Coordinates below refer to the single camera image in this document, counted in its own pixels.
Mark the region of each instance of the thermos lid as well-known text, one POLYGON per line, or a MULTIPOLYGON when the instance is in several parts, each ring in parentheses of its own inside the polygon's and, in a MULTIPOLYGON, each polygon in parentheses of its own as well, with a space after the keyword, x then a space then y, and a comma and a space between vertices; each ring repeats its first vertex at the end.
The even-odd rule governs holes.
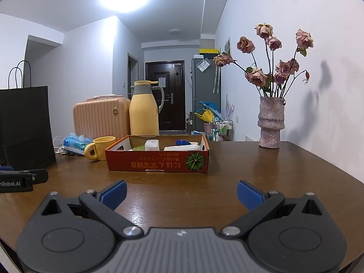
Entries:
POLYGON ((158 81, 135 81, 134 85, 150 85, 150 84, 158 84, 158 81))

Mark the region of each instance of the gray refrigerator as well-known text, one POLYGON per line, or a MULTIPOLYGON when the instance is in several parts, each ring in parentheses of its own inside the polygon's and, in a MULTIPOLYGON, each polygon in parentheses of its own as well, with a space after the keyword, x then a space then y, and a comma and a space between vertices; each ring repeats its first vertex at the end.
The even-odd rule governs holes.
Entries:
MULTIPOLYGON (((216 104, 219 111, 221 110, 221 81, 220 88, 217 89, 216 80, 216 89, 214 91, 214 82, 215 82, 215 63, 213 59, 209 59, 210 65, 203 72, 200 71, 198 65, 201 63, 201 58, 192 59, 192 113, 197 110, 203 108, 203 105, 200 104, 200 101, 210 101, 216 104)), ((196 131, 204 131, 203 122, 199 117, 193 115, 192 118, 192 129, 196 131)))

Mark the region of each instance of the bouquet of dried flowers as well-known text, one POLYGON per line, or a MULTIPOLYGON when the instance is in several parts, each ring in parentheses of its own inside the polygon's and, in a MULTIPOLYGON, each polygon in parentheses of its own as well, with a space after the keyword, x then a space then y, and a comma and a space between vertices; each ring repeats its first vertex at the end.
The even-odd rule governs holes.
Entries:
POLYGON ((256 25, 255 29, 257 30, 257 35, 261 37, 265 43, 265 50, 269 63, 268 74, 265 74, 262 69, 258 69, 257 62, 255 61, 253 54, 255 46, 253 42, 246 37, 240 38, 239 42, 237 43, 237 48, 242 53, 250 53, 252 55, 254 60, 252 66, 254 65, 254 67, 249 66, 246 69, 243 69, 236 63, 236 60, 234 60, 230 54, 226 53, 219 54, 214 58, 216 66, 223 67, 225 65, 229 65, 230 63, 234 63, 244 71, 246 79, 250 83, 254 84, 257 87, 259 94, 264 97, 284 98, 295 79, 303 73, 305 73, 305 79, 303 81, 308 83, 310 74, 307 72, 307 70, 298 73, 300 65, 296 60, 296 55, 297 53, 300 53, 303 56, 306 56, 307 49, 309 47, 313 47, 313 39, 311 38, 311 34, 299 29, 296 33, 297 48, 294 52, 294 57, 288 62, 279 60, 279 63, 274 69, 274 51, 282 48, 282 42, 273 36, 273 27, 267 23, 256 25), (272 51, 272 60, 270 59, 268 48, 272 51), (287 83, 291 78, 292 81, 286 90, 287 83))

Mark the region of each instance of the pink suitcase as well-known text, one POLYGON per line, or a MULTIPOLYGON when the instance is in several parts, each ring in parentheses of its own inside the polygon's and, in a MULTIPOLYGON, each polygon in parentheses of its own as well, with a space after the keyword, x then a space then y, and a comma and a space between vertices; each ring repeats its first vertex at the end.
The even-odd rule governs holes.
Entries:
POLYGON ((73 107, 73 124, 77 135, 95 139, 130 135, 130 100, 121 95, 102 95, 73 107))

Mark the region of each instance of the flower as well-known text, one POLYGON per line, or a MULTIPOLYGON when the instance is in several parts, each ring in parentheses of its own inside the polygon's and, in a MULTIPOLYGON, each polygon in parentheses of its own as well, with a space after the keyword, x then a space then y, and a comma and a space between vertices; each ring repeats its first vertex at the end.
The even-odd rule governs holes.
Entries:
POLYGON ((311 34, 304 32, 301 29, 298 29, 298 32, 296 33, 296 41, 300 49, 313 47, 313 39, 311 38, 311 34))
POLYGON ((255 50, 255 46, 252 41, 246 37, 241 37, 240 41, 236 44, 237 48, 243 53, 251 53, 255 50))
POLYGON ((279 60, 279 64, 276 65, 276 71, 278 73, 281 73, 284 76, 288 76, 288 74, 290 73, 291 70, 291 65, 290 63, 285 63, 284 61, 279 60))
POLYGON ((304 83, 307 84, 308 83, 308 80, 310 80, 310 74, 306 71, 306 79, 304 79, 304 83))
POLYGON ((226 54, 225 52, 214 57, 215 64, 218 67, 229 65, 230 63, 234 62, 234 59, 231 57, 230 54, 226 54))
POLYGON ((276 37, 270 37, 265 39, 265 43, 269 46, 271 50, 277 50, 278 48, 282 48, 282 42, 278 40, 276 37))
POLYGON ((295 60, 294 58, 291 59, 289 62, 288 62, 291 66, 291 72, 290 74, 291 75, 294 75, 294 72, 298 72, 298 70, 300 69, 300 65, 299 63, 297 62, 297 60, 295 60))
POLYGON ((245 77, 248 79, 250 83, 253 83, 256 86, 264 87, 265 86, 265 79, 268 77, 264 75, 263 71, 260 69, 255 69, 251 73, 248 73, 248 75, 245 75, 245 77))
POLYGON ((283 75, 281 72, 277 72, 275 75, 274 75, 274 81, 277 83, 277 84, 280 84, 282 85, 284 83, 284 81, 287 80, 287 76, 283 75))
POLYGON ((255 26, 255 29, 257 30, 257 35, 263 39, 273 36, 273 27, 267 23, 260 23, 255 26))

